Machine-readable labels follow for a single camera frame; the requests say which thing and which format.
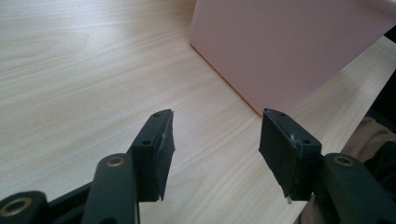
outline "wooden table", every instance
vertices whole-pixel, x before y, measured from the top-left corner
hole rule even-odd
[[[292,223],[258,152],[262,117],[189,44],[195,0],[0,4],[0,198],[48,200],[92,180],[150,114],[175,111],[163,202],[142,223]],[[396,67],[379,39],[292,116],[340,151]]]

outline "tabletop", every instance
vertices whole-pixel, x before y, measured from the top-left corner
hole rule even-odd
[[[189,44],[195,0],[2,1],[0,199],[51,201],[126,152],[149,116],[175,112],[164,201],[142,223],[292,223],[262,155],[262,117]],[[381,37],[291,116],[338,152],[396,67]]]

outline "pink box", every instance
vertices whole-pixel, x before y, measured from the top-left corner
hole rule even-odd
[[[197,0],[191,44],[258,113],[292,113],[395,24],[391,0]]]

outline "wood grain surface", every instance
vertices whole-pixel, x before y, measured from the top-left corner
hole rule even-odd
[[[258,151],[262,117],[189,44],[194,5],[2,1],[0,199],[37,189],[50,201],[92,181],[171,108],[177,151],[142,223],[292,223],[304,203],[287,203]],[[382,37],[292,116],[340,151],[395,67]]]

